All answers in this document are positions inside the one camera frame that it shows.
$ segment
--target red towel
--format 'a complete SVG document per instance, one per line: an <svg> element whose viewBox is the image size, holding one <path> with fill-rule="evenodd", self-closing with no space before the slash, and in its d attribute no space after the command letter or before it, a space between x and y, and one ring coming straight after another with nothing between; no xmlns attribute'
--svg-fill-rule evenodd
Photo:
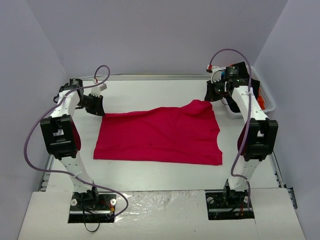
<svg viewBox="0 0 320 240"><path fill-rule="evenodd" d="M94 159L221 165L220 129L207 101L183 107L107 113Z"/></svg>

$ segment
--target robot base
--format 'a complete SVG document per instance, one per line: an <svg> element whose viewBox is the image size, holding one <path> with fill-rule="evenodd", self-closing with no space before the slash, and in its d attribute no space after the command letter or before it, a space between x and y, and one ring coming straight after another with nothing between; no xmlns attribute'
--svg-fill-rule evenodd
<svg viewBox="0 0 320 240"><path fill-rule="evenodd" d="M98 203L93 206L82 206L78 203L70 206L69 224L85 223L113 223L115 221L114 212L117 203L117 195L113 193L99 193Z"/></svg>
<svg viewBox="0 0 320 240"><path fill-rule="evenodd" d="M227 203L222 190L210 190L205 192L206 207L209 220L239 220L254 219L253 211L249 211L243 198Z"/></svg>

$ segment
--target black mounting plate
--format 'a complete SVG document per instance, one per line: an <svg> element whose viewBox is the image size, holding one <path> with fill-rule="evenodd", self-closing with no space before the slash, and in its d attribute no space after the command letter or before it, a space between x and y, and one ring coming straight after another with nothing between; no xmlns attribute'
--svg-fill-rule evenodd
<svg viewBox="0 0 320 240"><path fill-rule="evenodd" d="M208 191L205 193L205 199L209 220L240 220L255 218L254 212L249 211L247 208L247 204L244 202L242 202L242 214L241 203L234 206L226 206L223 203L222 191Z"/></svg>
<svg viewBox="0 0 320 240"><path fill-rule="evenodd" d="M106 203L110 203L111 199L117 199L117 195L114 193L99 193L99 201L98 204L94 205L92 208L88 208L88 210L94 214L91 214L87 211L83 211L81 205L70 206L69 212L69 224L93 224L93 223L113 223L115 221L114 213L110 209L110 205Z"/></svg>

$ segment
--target white wall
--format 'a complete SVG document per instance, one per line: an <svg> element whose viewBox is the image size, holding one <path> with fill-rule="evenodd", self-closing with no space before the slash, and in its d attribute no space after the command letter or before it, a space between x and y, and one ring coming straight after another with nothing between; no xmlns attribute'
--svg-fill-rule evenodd
<svg viewBox="0 0 320 240"><path fill-rule="evenodd" d="M14 240L42 176L24 162L24 141L53 106L67 75L25 0L1 1L0 33L0 239ZM48 154L39 129L29 155L45 166Z"/></svg>
<svg viewBox="0 0 320 240"><path fill-rule="evenodd" d="M205 73L214 52L252 64L288 0L27 0L69 77ZM221 54L217 63L241 58Z"/></svg>
<svg viewBox="0 0 320 240"><path fill-rule="evenodd" d="M308 240L320 238L319 10L319 0L289 0L254 65L277 102L274 151Z"/></svg>

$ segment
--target plastic container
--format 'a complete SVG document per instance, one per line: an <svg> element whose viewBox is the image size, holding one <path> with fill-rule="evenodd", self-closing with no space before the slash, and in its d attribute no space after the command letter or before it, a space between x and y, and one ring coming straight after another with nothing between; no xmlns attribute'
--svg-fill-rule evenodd
<svg viewBox="0 0 320 240"><path fill-rule="evenodd" d="M272 112L276 109L276 104L274 99L272 98L267 86L263 83L260 76L258 75L257 71L254 67L251 67L252 70L252 78L260 81L260 89L259 89L259 95L264 100L264 113ZM228 106L228 102L225 98L222 99L222 102L225 104L226 112L228 114L228 117L231 119L241 119L242 114L240 112L233 112L231 111L230 107Z"/></svg>

